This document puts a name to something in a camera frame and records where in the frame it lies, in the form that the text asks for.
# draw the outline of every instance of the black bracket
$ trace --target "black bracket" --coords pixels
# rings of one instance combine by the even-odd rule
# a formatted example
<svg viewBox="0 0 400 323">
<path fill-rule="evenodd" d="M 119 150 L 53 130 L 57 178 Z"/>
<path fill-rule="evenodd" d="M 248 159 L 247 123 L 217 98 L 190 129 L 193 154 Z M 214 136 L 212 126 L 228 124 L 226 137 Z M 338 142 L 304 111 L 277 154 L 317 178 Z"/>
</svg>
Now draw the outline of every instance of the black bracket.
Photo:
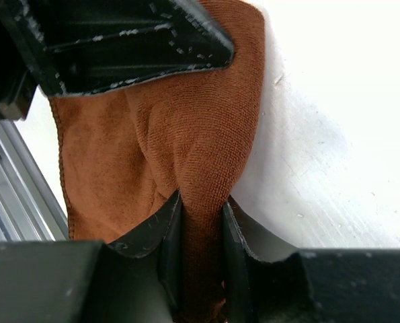
<svg viewBox="0 0 400 323">
<path fill-rule="evenodd" d="M 110 245 L 0 244 L 0 322 L 172 323 L 181 220 L 175 192 Z M 400 250 L 296 249 L 232 199 L 223 236 L 231 323 L 400 323 Z"/>
<path fill-rule="evenodd" d="M 297 249 L 223 208 L 231 323 L 400 322 L 400 250 Z"/>
<path fill-rule="evenodd" d="M 234 54 L 195 0 L 0 0 L 0 21 L 47 96 L 222 69 Z"/>
</svg>

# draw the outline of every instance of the brown towel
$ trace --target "brown towel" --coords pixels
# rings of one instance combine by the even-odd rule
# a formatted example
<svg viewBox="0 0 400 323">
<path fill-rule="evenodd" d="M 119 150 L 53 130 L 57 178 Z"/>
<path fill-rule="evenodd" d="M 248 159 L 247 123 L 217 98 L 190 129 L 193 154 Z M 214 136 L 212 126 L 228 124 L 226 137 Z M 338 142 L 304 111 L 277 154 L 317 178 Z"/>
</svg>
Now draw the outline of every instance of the brown towel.
<svg viewBox="0 0 400 323">
<path fill-rule="evenodd" d="M 264 19 L 239 0 L 202 0 L 233 37 L 223 71 L 50 100 L 70 237 L 111 242 L 180 189 L 183 310 L 209 322 L 224 302 L 219 211 L 247 162 L 264 74 Z"/>
</svg>

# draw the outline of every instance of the white table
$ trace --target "white table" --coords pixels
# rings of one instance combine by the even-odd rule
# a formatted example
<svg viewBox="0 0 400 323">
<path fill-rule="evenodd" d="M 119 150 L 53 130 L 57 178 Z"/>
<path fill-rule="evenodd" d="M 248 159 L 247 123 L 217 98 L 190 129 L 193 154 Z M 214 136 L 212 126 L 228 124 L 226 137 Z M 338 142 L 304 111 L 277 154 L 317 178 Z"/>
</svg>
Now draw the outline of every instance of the white table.
<svg viewBox="0 0 400 323">
<path fill-rule="evenodd" d="M 234 197 L 296 246 L 400 247 L 400 4 L 251 2 L 267 16 L 266 82 Z M 64 205 L 41 94 L 17 126 Z"/>
</svg>

